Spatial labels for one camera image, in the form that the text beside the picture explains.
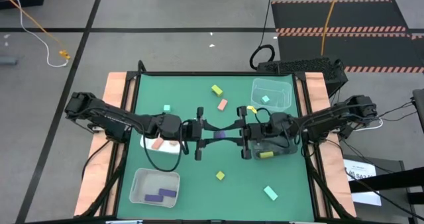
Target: clear plastic container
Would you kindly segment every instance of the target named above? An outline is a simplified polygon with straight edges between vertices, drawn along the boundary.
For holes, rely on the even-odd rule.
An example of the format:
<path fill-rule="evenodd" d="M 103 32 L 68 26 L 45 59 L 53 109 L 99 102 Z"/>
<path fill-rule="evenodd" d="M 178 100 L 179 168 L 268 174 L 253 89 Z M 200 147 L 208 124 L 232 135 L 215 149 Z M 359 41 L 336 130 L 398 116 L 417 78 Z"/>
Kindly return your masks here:
<path fill-rule="evenodd" d="M 267 108 L 274 112 L 285 111 L 292 105 L 292 89 L 292 85 L 287 82 L 256 78 L 252 85 L 251 105 L 255 108 Z M 262 103 L 265 95 L 270 99 L 267 104 Z"/>
<path fill-rule="evenodd" d="M 164 196 L 164 200 L 162 202 L 144 200 L 144 196 L 146 194 L 158 195 L 160 188 L 176 191 L 177 196 Z M 180 175 L 176 172 L 161 172 L 147 168 L 139 168 L 135 172 L 129 198 L 132 203 L 143 203 L 161 207 L 173 207 L 177 203 L 179 190 Z"/>

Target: white cable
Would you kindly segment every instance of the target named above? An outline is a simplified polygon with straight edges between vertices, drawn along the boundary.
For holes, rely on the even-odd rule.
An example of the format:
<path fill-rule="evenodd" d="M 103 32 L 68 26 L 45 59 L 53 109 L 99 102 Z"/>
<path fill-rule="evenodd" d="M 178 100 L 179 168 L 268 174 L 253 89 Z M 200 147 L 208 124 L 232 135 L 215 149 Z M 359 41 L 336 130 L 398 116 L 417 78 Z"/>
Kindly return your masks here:
<path fill-rule="evenodd" d="M 368 131 L 368 130 L 372 130 L 372 129 L 378 129 L 378 128 L 383 126 L 383 120 L 381 118 L 379 118 L 379 120 L 380 120 L 379 121 L 380 124 L 376 127 L 362 128 L 362 129 L 357 129 L 357 130 L 354 130 L 354 131 Z"/>
<path fill-rule="evenodd" d="M 21 2 L 20 2 L 19 0 L 17 0 L 17 2 L 18 2 L 18 5 L 19 5 L 19 8 L 21 8 L 21 9 L 22 9 Z M 41 39 L 39 36 L 37 36 L 37 35 L 36 35 L 36 34 L 34 34 L 33 32 L 28 31 L 28 30 L 24 27 L 24 23 L 23 23 L 23 16 L 22 16 L 22 11 L 21 11 L 21 9 L 19 10 L 20 15 L 21 15 L 21 27 L 23 28 L 23 30 L 25 30 L 25 32 L 27 32 L 27 33 L 29 33 L 29 34 L 32 34 L 33 36 L 35 36 L 37 39 L 39 39 L 39 41 L 41 41 L 41 42 L 45 45 L 45 47 L 46 47 L 46 49 L 47 49 L 47 57 L 46 57 L 47 64 L 48 64 L 49 66 L 53 67 L 53 68 L 61 68 L 61 67 L 64 67 L 64 66 L 68 65 L 69 60 L 66 60 L 66 62 L 65 62 L 64 64 L 62 64 L 62 65 L 52 65 L 52 64 L 49 62 L 50 51 L 49 51 L 49 49 L 48 49 L 48 45 L 47 45 L 47 43 L 46 43 L 45 41 L 43 41 L 43 39 Z"/>

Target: white paper sign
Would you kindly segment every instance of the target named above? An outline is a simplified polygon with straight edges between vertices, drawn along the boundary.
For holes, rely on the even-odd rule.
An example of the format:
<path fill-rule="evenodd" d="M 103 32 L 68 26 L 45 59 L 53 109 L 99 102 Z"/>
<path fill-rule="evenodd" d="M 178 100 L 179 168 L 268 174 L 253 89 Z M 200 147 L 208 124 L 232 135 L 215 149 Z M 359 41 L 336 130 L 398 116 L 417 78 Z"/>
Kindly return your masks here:
<path fill-rule="evenodd" d="M 354 176 L 356 179 L 374 177 L 376 175 L 376 167 L 372 164 L 367 164 L 363 162 L 344 160 L 344 167 L 346 171 Z M 354 180 L 349 175 L 347 175 L 349 181 Z M 354 202 L 365 203 L 370 205 L 382 205 L 382 200 L 380 196 L 374 192 L 364 192 L 352 194 L 352 199 Z"/>

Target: orange block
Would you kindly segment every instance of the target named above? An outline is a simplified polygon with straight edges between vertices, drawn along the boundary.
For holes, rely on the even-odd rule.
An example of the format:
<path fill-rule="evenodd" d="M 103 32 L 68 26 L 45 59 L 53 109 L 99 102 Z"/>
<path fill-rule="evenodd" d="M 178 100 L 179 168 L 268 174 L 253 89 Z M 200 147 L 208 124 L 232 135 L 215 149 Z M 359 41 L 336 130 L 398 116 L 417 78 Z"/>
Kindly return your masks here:
<path fill-rule="evenodd" d="M 218 110 L 223 111 L 225 106 L 227 105 L 227 100 L 226 99 L 222 99 L 222 101 L 220 102 L 220 104 L 218 105 Z"/>
<path fill-rule="evenodd" d="M 152 144 L 152 149 L 158 150 L 162 146 L 163 142 L 164 142 L 164 139 L 160 137 L 157 138 Z"/>

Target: yellow cable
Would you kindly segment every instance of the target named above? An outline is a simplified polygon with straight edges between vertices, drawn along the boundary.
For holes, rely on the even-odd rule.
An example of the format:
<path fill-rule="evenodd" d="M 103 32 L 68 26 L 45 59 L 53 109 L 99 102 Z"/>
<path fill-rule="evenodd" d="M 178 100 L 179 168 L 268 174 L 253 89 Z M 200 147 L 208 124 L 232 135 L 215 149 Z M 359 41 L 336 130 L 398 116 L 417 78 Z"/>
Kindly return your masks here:
<path fill-rule="evenodd" d="M 323 39 L 321 40 L 321 56 L 324 54 L 325 34 L 327 33 L 327 26 L 329 25 L 331 13 L 333 12 L 333 7 L 335 3 L 336 3 L 336 0 L 333 0 L 333 2 L 331 3 L 329 14 L 327 16 L 327 20 L 325 21 Z"/>
<path fill-rule="evenodd" d="M 53 38 L 62 49 L 59 51 L 59 54 L 62 55 L 66 59 L 70 59 L 70 56 L 68 55 L 68 52 L 66 52 L 65 46 L 53 35 L 51 35 L 49 32 L 47 32 L 35 19 L 33 19 L 27 12 L 25 12 L 18 4 L 16 4 L 13 0 L 9 0 L 16 8 L 18 8 L 25 16 L 27 16 L 36 26 L 38 26 L 41 31 L 45 32 L 50 38 Z"/>

